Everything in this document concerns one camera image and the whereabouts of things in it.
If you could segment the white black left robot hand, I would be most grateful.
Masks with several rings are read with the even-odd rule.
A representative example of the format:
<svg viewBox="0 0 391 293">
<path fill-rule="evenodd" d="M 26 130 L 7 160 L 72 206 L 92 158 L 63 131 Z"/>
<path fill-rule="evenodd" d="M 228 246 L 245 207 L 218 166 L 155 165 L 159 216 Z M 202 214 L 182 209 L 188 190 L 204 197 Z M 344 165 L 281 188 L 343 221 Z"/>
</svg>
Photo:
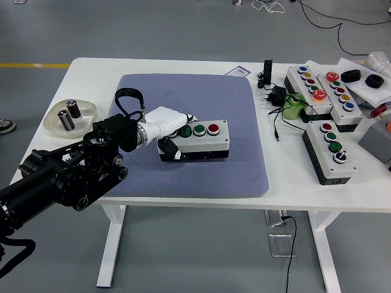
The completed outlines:
<svg viewBox="0 0 391 293">
<path fill-rule="evenodd" d="M 184 156 L 171 137 L 181 127 L 194 121 L 197 119 L 193 115 L 183 114 L 162 106 L 158 107 L 147 113 L 145 118 L 137 123 L 137 147 L 147 146 L 156 139 L 158 149 L 169 159 L 183 159 Z"/>
</svg>

